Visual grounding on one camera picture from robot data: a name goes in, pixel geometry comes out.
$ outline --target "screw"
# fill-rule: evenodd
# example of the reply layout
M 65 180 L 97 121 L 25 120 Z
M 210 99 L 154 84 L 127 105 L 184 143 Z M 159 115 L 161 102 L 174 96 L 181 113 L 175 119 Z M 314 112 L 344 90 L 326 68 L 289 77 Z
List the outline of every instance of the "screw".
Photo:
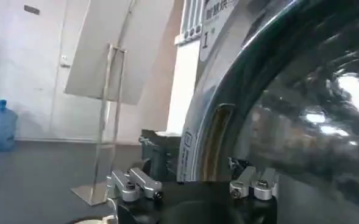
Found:
M 260 186 L 260 187 L 264 187 L 264 188 L 269 187 L 269 183 L 267 183 L 267 181 L 265 181 L 265 180 L 259 180 L 257 185 Z
M 230 195 L 232 196 L 233 199 L 239 199 L 241 197 L 241 193 L 238 189 L 233 189 L 230 192 Z
M 126 189 L 134 190 L 134 189 L 136 189 L 136 185 L 131 182 L 128 182 L 128 183 L 126 183 Z
M 154 193 L 154 201 L 160 201 L 163 199 L 163 192 L 158 191 Z

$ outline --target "sign board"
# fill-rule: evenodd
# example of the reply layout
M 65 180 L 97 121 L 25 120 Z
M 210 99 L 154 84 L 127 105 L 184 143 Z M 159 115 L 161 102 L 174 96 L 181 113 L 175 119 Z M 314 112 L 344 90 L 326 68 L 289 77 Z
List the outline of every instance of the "sign board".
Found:
M 65 93 L 100 99 L 104 86 L 108 45 L 116 45 L 131 0 L 90 0 L 80 31 Z M 137 0 L 121 46 L 127 51 L 122 102 L 136 105 L 151 77 L 174 0 Z M 109 101 L 117 99 L 122 55 L 116 54 Z
M 222 27 L 237 5 L 238 0 L 205 0 L 202 19 L 200 61 L 206 61 Z

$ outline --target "curved metal surface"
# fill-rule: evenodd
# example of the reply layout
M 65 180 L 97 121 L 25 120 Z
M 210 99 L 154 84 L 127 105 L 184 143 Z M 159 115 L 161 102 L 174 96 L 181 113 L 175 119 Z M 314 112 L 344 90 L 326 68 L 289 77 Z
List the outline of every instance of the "curved metal surface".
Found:
M 228 179 L 233 155 L 359 208 L 359 1 L 329 3 L 279 1 L 243 47 L 230 32 L 221 37 L 188 112 L 178 180 Z M 228 31 L 251 21 L 245 8 L 238 4 Z M 227 103 L 220 140 L 210 139 L 216 108 Z

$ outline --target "stainless steel drum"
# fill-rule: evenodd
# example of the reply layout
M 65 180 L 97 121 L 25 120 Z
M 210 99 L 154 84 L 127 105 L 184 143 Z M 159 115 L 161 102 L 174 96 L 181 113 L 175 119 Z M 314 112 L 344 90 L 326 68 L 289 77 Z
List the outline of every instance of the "stainless steel drum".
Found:
M 359 223 L 359 1 L 264 2 L 239 1 L 201 63 L 177 178 L 246 159 L 284 174 L 287 222 Z

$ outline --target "dark floor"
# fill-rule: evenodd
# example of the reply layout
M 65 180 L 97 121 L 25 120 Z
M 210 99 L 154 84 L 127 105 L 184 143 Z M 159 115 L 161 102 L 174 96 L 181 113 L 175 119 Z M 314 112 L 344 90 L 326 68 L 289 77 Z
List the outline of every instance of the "dark floor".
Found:
M 70 190 L 91 183 L 94 154 L 93 144 L 55 142 L 18 142 L 14 152 L 0 153 L 0 224 L 62 224 L 108 215 L 107 205 L 90 207 Z M 115 166 L 126 169 L 140 157 L 140 146 L 121 145 Z
M 107 205 L 90 207 L 70 190 L 92 182 L 94 154 L 93 144 L 54 142 L 18 142 L 13 153 L 0 153 L 0 224 L 63 224 L 108 215 Z M 103 150 L 101 180 L 107 158 Z M 140 146 L 119 146 L 115 168 L 127 169 L 140 158 Z M 359 223 L 359 210 L 285 176 L 278 210 L 281 224 Z

